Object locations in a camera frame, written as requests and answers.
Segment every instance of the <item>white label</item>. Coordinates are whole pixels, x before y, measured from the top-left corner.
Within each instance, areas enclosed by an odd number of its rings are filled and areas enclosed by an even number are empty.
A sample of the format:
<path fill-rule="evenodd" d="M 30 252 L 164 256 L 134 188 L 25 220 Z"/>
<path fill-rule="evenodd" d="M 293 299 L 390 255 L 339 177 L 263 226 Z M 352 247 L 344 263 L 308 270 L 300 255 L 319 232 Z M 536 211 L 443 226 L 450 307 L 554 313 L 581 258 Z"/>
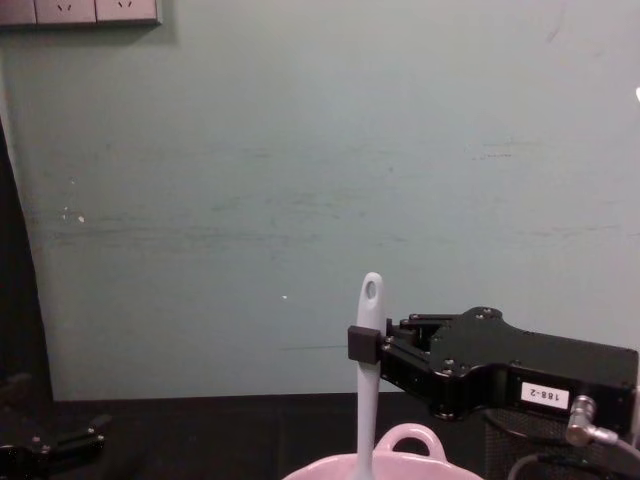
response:
<path fill-rule="evenodd" d="M 568 391 L 534 385 L 533 383 L 522 382 L 520 399 L 525 402 L 546 405 L 547 407 L 561 408 L 562 410 L 569 408 Z"/>

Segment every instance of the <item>wall socket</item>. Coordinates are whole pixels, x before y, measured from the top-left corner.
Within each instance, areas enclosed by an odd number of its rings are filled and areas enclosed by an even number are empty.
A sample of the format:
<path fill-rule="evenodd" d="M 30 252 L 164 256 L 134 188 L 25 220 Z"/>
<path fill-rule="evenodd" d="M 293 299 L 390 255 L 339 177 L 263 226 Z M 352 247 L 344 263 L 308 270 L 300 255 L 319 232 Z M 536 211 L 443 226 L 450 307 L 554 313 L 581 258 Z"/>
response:
<path fill-rule="evenodd" d="M 96 0 L 98 22 L 160 23 L 156 0 Z"/>
<path fill-rule="evenodd" d="M 96 23 L 94 0 L 36 0 L 36 14 L 43 25 Z"/>
<path fill-rule="evenodd" d="M 34 25 L 33 0 L 0 0 L 0 26 Z"/>

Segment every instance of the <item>wall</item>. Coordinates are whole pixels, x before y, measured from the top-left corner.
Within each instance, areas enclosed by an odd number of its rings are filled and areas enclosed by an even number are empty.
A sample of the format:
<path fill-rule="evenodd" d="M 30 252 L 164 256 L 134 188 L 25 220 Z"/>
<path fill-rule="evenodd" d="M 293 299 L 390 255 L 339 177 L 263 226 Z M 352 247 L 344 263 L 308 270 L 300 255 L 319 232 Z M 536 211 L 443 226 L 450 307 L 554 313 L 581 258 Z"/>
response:
<path fill-rule="evenodd" d="M 389 314 L 640 347 L 635 0 L 180 0 L 4 36 L 58 399 L 353 390 Z"/>

